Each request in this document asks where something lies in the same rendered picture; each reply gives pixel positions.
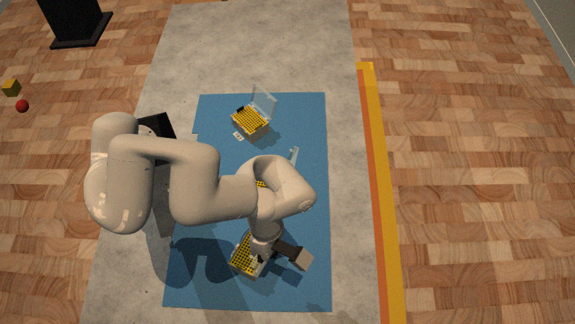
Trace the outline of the blue bench mat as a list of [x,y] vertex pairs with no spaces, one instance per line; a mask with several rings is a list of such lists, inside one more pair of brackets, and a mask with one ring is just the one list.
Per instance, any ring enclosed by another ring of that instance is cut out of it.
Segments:
[[[219,176],[235,175],[259,155],[288,158],[299,148],[295,169],[312,186],[316,203],[307,212],[282,219],[282,241],[314,256],[306,272],[288,257],[271,258],[256,281],[231,270],[228,261],[250,231],[247,217],[186,227],[175,222],[163,294],[164,307],[258,312],[331,312],[332,279],[327,132],[324,92],[269,92],[278,103],[270,132],[250,143],[231,116],[250,103],[252,93],[200,94],[192,134],[215,147]],[[239,141],[233,134],[244,139]]]

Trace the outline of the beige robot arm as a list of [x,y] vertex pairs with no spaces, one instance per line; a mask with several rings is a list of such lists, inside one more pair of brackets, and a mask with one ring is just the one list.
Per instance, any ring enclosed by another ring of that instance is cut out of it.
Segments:
[[[219,176],[221,158],[215,147],[158,137],[131,114],[111,112],[93,123],[90,169],[83,186],[85,205],[96,223],[122,235],[146,224],[155,159],[171,165],[169,207],[182,226],[247,217],[252,236],[268,242],[281,233],[281,219],[316,203],[312,186],[283,156],[255,156],[235,175]],[[267,188],[258,188],[256,181]]]

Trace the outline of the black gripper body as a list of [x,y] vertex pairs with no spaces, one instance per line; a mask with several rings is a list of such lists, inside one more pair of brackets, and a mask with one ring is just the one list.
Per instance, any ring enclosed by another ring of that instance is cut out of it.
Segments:
[[[281,230],[281,233],[279,234],[279,236],[277,237],[278,239],[281,239],[283,237],[283,234],[285,231],[282,219],[281,219],[281,223],[282,223],[282,230]],[[261,258],[265,262],[268,261],[274,252],[274,250],[272,250],[271,247],[274,245],[277,238],[275,238],[273,241],[263,242],[263,241],[259,241],[259,240],[255,239],[251,234],[250,235],[250,252],[251,252],[251,255],[256,256],[256,253],[257,253],[257,254],[261,255]]]

